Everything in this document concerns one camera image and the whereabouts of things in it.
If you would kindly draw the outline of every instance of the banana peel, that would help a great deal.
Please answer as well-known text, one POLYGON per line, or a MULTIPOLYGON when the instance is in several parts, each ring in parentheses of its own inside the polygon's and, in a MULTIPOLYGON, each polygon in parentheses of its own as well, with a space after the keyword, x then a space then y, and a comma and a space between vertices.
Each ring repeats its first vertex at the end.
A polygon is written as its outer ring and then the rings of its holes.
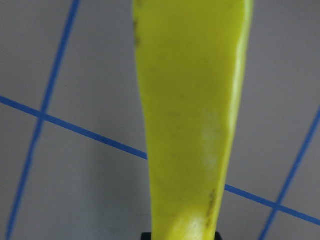
POLYGON ((252 0, 134 0, 152 240, 213 240, 236 130, 252 0))

